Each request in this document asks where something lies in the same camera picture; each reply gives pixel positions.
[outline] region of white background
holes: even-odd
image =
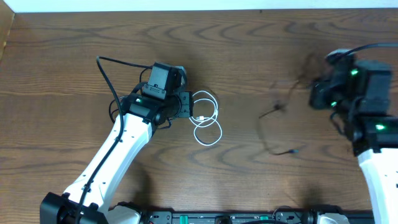
[[[192,11],[398,7],[398,0],[4,0],[14,12]]]

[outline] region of white cable connector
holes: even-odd
[[[213,103],[213,106],[214,106],[213,115],[211,115],[210,117],[197,116],[196,118],[194,118],[194,117],[192,116],[192,117],[189,118],[189,120],[192,122],[192,124],[195,125],[195,129],[193,130],[193,136],[195,137],[195,139],[196,139],[201,145],[204,145],[204,146],[212,146],[212,145],[216,144],[216,143],[221,139],[221,137],[223,136],[223,129],[221,128],[221,125],[220,125],[219,122],[217,121],[217,117],[218,117],[218,103],[217,103],[217,101],[216,101],[216,98],[214,98],[213,95],[211,95],[210,93],[208,93],[208,92],[205,91],[205,90],[197,91],[197,92],[194,93],[192,96],[195,96],[195,95],[197,95],[197,94],[199,94],[199,93],[206,93],[207,95],[209,95],[209,96],[211,97],[211,99],[209,99],[209,98],[197,99],[197,100],[195,100],[195,101],[193,102],[193,104],[195,104],[195,103],[197,103],[197,102],[199,102],[199,101],[210,101],[210,102],[212,102],[212,103]],[[197,134],[196,134],[196,131],[197,131],[198,128],[206,128],[206,127],[209,127],[209,126],[212,125],[213,123],[217,123],[218,127],[220,128],[220,136],[219,136],[219,138],[218,138],[216,141],[214,141],[214,142],[212,142],[212,143],[205,143],[205,142],[203,142],[202,140],[200,140],[200,139],[198,138],[198,136],[197,136]]]

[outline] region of green led indicator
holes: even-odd
[[[358,74],[358,72],[359,72],[358,69],[355,68],[355,69],[353,69],[353,70],[351,71],[351,75],[352,75],[352,76],[355,76],[356,74]]]
[[[377,124],[376,125],[376,129],[377,130],[379,130],[379,131],[381,131],[381,130],[383,130],[383,129],[385,129],[386,127],[384,126],[384,125],[382,125],[382,124]]]

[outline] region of brown wooden surface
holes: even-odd
[[[187,119],[157,131],[114,203],[175,210],[314,203],[369,209],[349,142],[328,122],[330,111],[307,106],[305,87],[325,69],[328,52],[395,41],[397,30],[395,9],[18,14],[0,71],[0,222],[38,222],[46,193],[61,194],[107,137],[112,96],[97,55],[183,65],[189,89],[217,95],[224,131],[213,147],[195,141]],[[360,56],[391,63],[396,71],[396,50]],[[138,69],[103,65],[119,94],[138,81]],[[396,93],[394,78],[393,108]],[[288,99],[286,112],[258,121],[275,100]],[[211,141],[218,130],[199,134]],[[272,156],[264,141],[274,151],[300,152]]]
[[[0,60],[4,47],[6,46],[6,40],[13,18],[14,12],[6,5],[6,3],[4,3],[3,0],[0,0]]]

